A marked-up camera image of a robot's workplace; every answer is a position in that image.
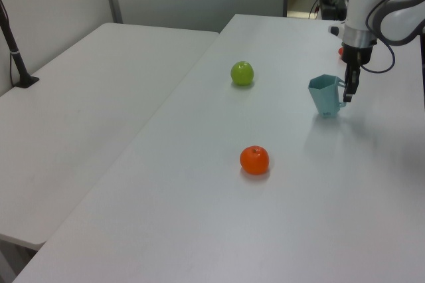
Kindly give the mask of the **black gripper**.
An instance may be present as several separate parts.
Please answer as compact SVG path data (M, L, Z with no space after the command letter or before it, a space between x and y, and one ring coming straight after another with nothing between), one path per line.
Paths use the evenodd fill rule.
M365 65L371 60L372 47L357 48L343 43L341 59L346 63L345 69L345 89L343 101L351 102L359 86L360 67L354 65Z

